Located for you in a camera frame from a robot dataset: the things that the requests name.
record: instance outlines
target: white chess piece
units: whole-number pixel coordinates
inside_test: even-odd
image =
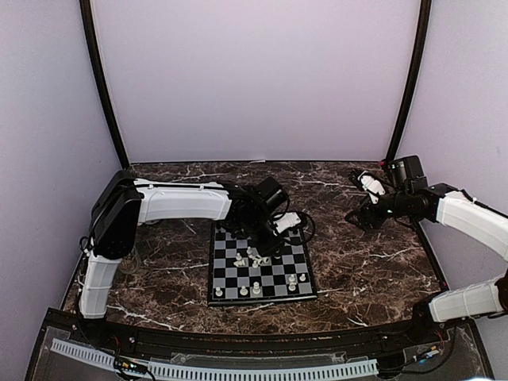
[[[259,282],[254,282],[254,287],[252,288],[253,294],[259,294],[261,292],[260,284]]]
[[[236,262],[233,262],[233,264],[236,266],[236,267],[242,267],[242,266],[245,266],[245,260],[242,259],[242,260],[237,260]]]

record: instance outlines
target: lavender wall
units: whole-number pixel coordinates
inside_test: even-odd
[[[94,0],[133,162],[378,160],[419,0]]]
[[[434,2],[414,103],[398,155],[418,154],[446,182],[508,212],[508,2]],[[506,271],[494,252],[425,224],[452,288]],[[478,323],[497,378],[508,379],[508,317]]]
[[[59,307],[90,208],[119,168],[98,100],[79,2],[0,5],[0,364],[24,379]]]

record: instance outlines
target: brown marble tabletop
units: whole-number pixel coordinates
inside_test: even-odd
[[[211,221],[166,220],[138,228],[142,265],[134,275],[116,274],[108,320],[194,333],[288,334],[410,318],[412,305],[438,291],[439,284],[410,229],[387,221],[381,230],[364,233],[344,221],[364,196],[348,181],[354,167],[378,170],[373,163],[345,162],[134,165],[139,178],[181,183],[256,184],[273,176],[288,191],[291,209],[304,210],[316,221],[316,236],[308,246],[318,298],[208,307]],[[131,264],[125,260],[122,267]],[[73,310],[76,290],[75,284],[65,310]]]

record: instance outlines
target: chess pawn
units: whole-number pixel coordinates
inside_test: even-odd
[[[252,287],[252,293],[258,295],[261,292],[261,287],[258,282],[254,282],[254,286]]]

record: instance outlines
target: robotic arm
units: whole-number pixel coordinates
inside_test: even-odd
[[[368,195],[346,221],[369,230],[379,229],[389,217],[426,218],[475,238],[508,262],[508,216],[477,202],[464,190],[443,183],[429,187],[417,156],[383,164],[383,169],[389,183],[366,171],[351,172],[350,180]],[[383,184],[393,191],[387,193]],[[423,308],[423,314],[435,322],[506,313],[508,272],[485,283],[445,291],[424,301]]]
[[[81,249],[88,256],[79,300],[84,318],[103,318],[114,274],[134,246],[137,226],[166,218],[207,218],[239,237],[251,237],[261,256],[276,256],[285,230],[304,226],[303,213],[274,214],[289,198],[272,177],[256,186],[228,183],[159,183],[119,171],[92,209]]]

